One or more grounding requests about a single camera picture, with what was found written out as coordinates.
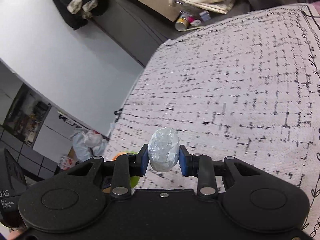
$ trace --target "tiled wall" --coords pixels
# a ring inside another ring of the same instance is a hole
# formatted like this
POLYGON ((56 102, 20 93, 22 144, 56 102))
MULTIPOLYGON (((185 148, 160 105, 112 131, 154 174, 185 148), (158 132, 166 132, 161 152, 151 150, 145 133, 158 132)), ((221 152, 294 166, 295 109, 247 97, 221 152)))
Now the tiled wall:
POLYGON ((3 147, 8 149, 23 169, 41 179, 54 175, 57 163, 34 151, 0 126, 0 148, 3 147))

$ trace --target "circular indentation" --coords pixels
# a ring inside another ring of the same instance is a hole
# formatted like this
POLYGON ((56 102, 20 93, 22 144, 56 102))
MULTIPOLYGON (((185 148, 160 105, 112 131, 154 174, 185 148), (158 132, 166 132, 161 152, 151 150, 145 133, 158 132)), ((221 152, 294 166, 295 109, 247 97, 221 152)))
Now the circular indentation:
POLYGON ((278 209, 287 202, 287 197, 276 189, 261 188, 250 194, 253 205, 262 209, 278 209))
POLYGON ((160 194, 160 197, 169 197, 169 194, 166 193, 166 192, 163 192, 163 193, 160 194))
POLYGON ((112 193, 116 195, 123 195, 123 194, 126 194, 127 192, 128 192, 128 189, 126 187, 115 187, 112 190, 112 193))
POLYGON ((36 236, 27 236, 26 238, 25 238, 25 240, 38 240, 38 238, 36 237, 36 236))
POLYGON ((212 195, 216 193, 216 190, 213 187, 203 187, 200 189, 202 195, 212 195))
POLYGON ((52 189, 46 192, 41 202, 50 209, 60 210, 66 209, 77 203, 79 199, 78 193, 66 188, 52 189))

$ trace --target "screw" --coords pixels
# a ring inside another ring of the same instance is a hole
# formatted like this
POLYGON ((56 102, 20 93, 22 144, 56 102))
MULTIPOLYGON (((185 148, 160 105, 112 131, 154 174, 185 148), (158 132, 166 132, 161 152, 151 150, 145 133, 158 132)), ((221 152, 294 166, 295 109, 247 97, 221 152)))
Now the screw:
POLYGON ((216 190, 213 187, 203 187, 200 189, 200 193, 207 196, 216 193, 216 190))
POLYGON ((163 193, 161 193, 161 194, 160 194, 160 197, 169 197, 169 194, 168 194, 168 193, 163 192, 163 193))
POLYGON ((112 193, 116 195, 123 195, 123 194, 126 194, 127 192, 128 192, 128 189, 126 187, 115 187, 112 190, 112 193))

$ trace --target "black device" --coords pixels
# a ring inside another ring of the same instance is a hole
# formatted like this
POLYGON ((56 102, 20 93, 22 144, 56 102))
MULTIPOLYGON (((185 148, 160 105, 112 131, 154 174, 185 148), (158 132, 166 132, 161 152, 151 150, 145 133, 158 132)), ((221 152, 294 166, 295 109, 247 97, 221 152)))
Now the black device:
POLYGON ((17 240, 311 239, 300 230, 309 212, 306 194, 237 158, 212 161, 181 145, 182 175, 198 178, 197 192, 132 194, 130 177, 144 176, 148 163, 145 144, 137 155, 108 162, 96 156, 38 182, 20 196, 28 230, 17 240), (222 176, 226 192, 218 193, 215 176, 222 176), (112 179, 110 194, 101 190, 105 178, 112 179))

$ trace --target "green object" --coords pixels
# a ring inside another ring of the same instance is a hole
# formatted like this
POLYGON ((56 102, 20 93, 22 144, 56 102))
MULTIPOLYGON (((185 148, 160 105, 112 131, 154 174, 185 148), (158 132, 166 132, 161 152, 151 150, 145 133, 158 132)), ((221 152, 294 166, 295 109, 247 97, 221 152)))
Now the green object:
POLYGON ((130 178, 131 188, 134 188, 134 187, 138 184, 139 179, 140 179, 139 176, 133 176, 133 177, 130 178))

